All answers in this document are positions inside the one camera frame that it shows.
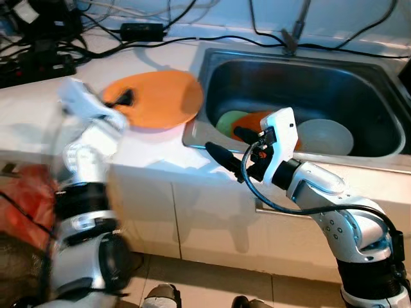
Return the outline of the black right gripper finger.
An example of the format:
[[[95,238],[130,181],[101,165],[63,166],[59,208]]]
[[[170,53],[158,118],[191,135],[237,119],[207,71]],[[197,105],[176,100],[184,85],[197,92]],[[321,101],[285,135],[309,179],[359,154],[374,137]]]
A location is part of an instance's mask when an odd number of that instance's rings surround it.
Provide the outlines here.
[[[224,167],[229,172],[234,173],[235,175],[241,175],[244,170],[244,165],[240,159],[236,158],[234,154],[213,142],[206,142],[205,150],[214,159],[217,164]]]
[[[254,131],[247,127],[235,126],[234,137],[239,141],[243,141],[246,144],[263,144],[264,133]]]

